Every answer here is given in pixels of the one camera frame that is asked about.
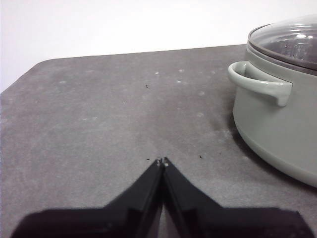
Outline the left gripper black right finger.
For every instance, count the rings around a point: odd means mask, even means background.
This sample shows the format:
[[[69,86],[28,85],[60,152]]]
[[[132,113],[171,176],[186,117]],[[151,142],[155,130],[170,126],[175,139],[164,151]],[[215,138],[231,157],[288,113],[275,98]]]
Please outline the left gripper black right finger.
[[[163,201],[181,238],[310,238],[299,212],[279,208],[225,208],[195,187],[167,158]]]

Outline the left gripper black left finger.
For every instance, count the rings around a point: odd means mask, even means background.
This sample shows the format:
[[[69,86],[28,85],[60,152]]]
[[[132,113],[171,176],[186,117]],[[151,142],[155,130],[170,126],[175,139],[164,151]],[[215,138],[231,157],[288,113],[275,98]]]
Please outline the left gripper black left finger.
[[[25,216],[14,238],[156,238],[162,210],[161,160],[105,207],[48,209]]]

